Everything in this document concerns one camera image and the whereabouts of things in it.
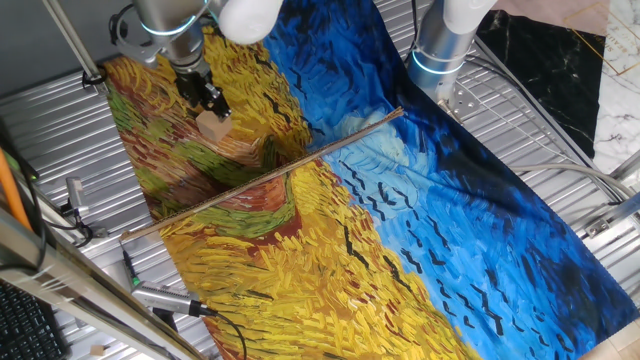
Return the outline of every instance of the black cable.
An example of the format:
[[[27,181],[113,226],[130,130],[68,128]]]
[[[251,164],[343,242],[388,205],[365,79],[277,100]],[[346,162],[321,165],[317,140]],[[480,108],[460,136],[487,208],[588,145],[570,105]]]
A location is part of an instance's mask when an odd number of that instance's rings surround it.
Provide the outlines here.
[[[215,311],[215,310],[211,310],[209,308],[202,308],[200,309],[200,313],[202,315],[205,316],[217,316],[220,319],[224,320],[227,324],[231,325],[231,327],[233,327],[236,332],[238,333],[238,337],[240,338],[240,341],[242,342],[242,352],[243,352],[243,359],[247,360],[247,344],[244,341],[244,336],[242,336],[242,332],[240,332],[240,328],[238,328],[238,325],[234,324],[233,321],[231,321],[228,317],[220,314],[219,312]]]
[[[119,13],[115,15],[111,15],[111,17],[109,18],[109,36],[111,37],[111,44],[115,45],[116,40],[118,39],[118,29],[117,29],[118,21],[120,21],[120,18],[132,7],[133,7],[133,4],[129,4],[123,7]],[[129,26],[127,25],[126,22],[123,21],[122,24],[120,24],[120,37],[124,39],[127,37],[128,34],[129,34]]]
[[[409,52],[413,51],[413,47],[416,45],[416,40],[418,39],[418,6],[416,5],[416,0],[411,0],[411,10],[413,12],[413,41],[411,41]]]
[[[62,226],[62,225],[54,224],[54,223],[52,223],[50,221],[46,221],[46,220],[45,220],[45,222],[47,223],[47,225],[49,225],[49,226],[51,226],[53,228],[56,228],[56,229],[60,229],[60,230],[71,231],[71,230],[76,230],[76,229],[80,228],[80,224],[79,223],[76,223],[75,226]]]
[[[88,227],[85,223],[82,222],[82,218],[80,218],[80,216],[76,216],[76,224],[74,226],[63,226],[63,225],[58,225],[58,224],[54,224],[52,222],[46,221],[47,225],[54,227],[56,229],[60,229],[60,230],[67,230],[67,231],[71,231],[71,230],[82,230],[85,234],[85,238],[84,241],[81,242],[80,244],[76,245],[76,248],[81,248],[83,246],[86,246],[89,242],[91,242],[91,240],[93,240],[93,230],[91,230],[90,227]]]
[[[80,228],[86,232],[85,239],[80,244],[76,245],[76,249],[80,249],[81,247],[86,246],[88,243],[93,240],[93,230],[85,224],[81,224]]]

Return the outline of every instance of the keyboard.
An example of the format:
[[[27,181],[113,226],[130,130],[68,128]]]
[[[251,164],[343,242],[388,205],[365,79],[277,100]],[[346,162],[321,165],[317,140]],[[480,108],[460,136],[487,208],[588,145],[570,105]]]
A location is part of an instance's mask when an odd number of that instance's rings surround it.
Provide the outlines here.
[[[66,355],[51,306],[0,282],[0,360],[57,360]]]

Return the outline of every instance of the van gogh painting print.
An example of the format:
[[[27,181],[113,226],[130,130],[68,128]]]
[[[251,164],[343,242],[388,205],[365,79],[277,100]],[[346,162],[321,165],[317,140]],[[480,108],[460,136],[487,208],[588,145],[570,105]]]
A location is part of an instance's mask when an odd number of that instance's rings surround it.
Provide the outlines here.
[[[233,114],[197,131],[169,65],[106,64],[149,209],[180,211],[366,124],[364,139],[162,229],[250,359],[577,359],[637,317],[572,230],[408,79],[370,0],[286,0],[262,43],[206,31]],[[227,359],[235,331],[205,320]]]

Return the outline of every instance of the cable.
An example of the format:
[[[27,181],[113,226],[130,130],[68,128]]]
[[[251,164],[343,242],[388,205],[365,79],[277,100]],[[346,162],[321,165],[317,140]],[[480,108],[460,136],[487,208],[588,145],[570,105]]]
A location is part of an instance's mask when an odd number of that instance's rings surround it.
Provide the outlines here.
[[[24,206],[20,199],[20,193],[18,192],[16,181],[13,178],[13,174],[11,174],[9,163],[7,162],[7,158],[4,156],[4,151],[2,150],[0,150],[0,184],[2,184],[2,188],[4,189],[4,193],[7,197],[7,203],[9,204],[13,217],[16,218],[22,226],[29,229],[29,231],[33,231],[31,224],[29,224],[27,213],[24,211]]]
[[[633,197],[636,194],[633,190],[629,189],[628,187],[623,185],[620,181],[612,178],[611,176],[603,174],[598,170],[595,170],[586,166],[582,166],[582,165],[553,163],[553,164],[537,164],[537,165],[529,165],[529,166],[511,167],[511,170],[513,170],[514,172],[538,171],[538,170],[546,170],[546,169],[564,169],[564,170],[579,171],[585,174],[596,176],[604,180],[608,184],[613,185],[618,189],[620,189],[628,197]]]
[[[233,327],[236,332],[238,333],[238,337],[240,338],[240,341],[242,342],[242,352],[243,352],[243,359],[247,360],[247,344],[244,341],[244,336],[242,336],[242,333],[240,332],[240,328],[238,328],[238,325],[234,324],[233,321],[231,321],[228,317],[220,314],[219,312],[215,311],[215,310],[211,310],[209,308],[202,308],[200,309],[200,314],[204,315],[204,316],[217,316],[220,319],[224,320],[227,324],[231,325],[231,327]]]
[[[93,230],[91,230],[89,226],[85,225],[85,223],[82,222],[82,218],[80,218],[80,216],[76,216],[76,224],[74,226],[58,225],[46,220],[44,222],[47,223],[47,225],[60,230],[83,230],[83,232],[85,233],[85,238],[84,241],[76,245],[76,248],[78,249],[86,246],[89,242],[91,242],[91,240],[93,240]]]

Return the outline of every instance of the metal rod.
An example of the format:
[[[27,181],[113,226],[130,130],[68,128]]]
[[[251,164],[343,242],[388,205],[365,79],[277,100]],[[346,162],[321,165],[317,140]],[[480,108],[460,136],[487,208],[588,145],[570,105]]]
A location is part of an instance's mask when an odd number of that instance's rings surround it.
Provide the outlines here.
[[[638,170],[640,170],[640,150],[631,155],[631,157],[618,166],[617,169],[613,170],[611,177],[623,181]]]
[[[80,40],[76,29],[73,27],[73,24],[71,24],[71,21],[69,21],[67,14],[62,9],[62,6],[60,6],[58,0],[42,0],[42,2],[56,22],[56,25],[58,25],[67,43],[69,43],[69,47],[73,50],[76,58],[80,61],[80,65],[82,65],[87,76],[89,76],[90,79],[99,78],[101,75],[98,66],[91,58],[91,55],[89,55],[89,51],[87,51],[82,40]]]
[[[0,233],[0,262],[36,263],[40,239],[2,209]],[[0,272],[0,278],[73,315],[79,315],[86,323],[152,358],[170,358],[166,354],[168,351],[179,359],[203,359],[198,350],[66,241],[57,242],[56,249],[47,245],[45,251],[38,276],[5,270]],[[84,315],[80,311],[82,308],[88,309]]]

